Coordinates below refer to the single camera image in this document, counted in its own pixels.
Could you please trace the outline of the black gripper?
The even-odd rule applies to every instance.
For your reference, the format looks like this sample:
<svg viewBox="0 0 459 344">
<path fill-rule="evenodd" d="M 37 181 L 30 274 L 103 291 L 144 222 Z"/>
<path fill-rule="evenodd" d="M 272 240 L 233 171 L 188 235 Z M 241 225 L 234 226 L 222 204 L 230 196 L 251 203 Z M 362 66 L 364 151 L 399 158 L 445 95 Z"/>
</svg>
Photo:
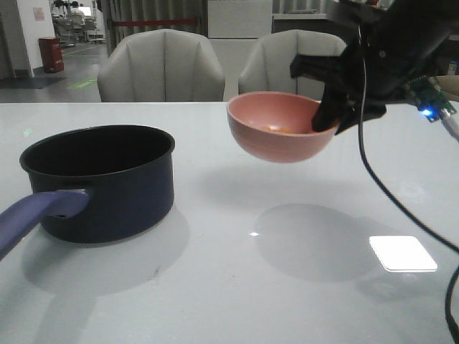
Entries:
<svg viewBox="0 0 459 344">
<path fill-rule="evenodd" d="M 393 1 L 387 9 L 365 1 L 334 1 L 331 18 L 356 30 L 340 56 L 297 54 L 293 79 L 323 83 L 323 97 L 311 120 L 325 131 L 348 109 L 383 109 L 406 102 L 403 85 L 423 75 L 434 51 L 458 26 L 457 1 Z"/>
</svg>

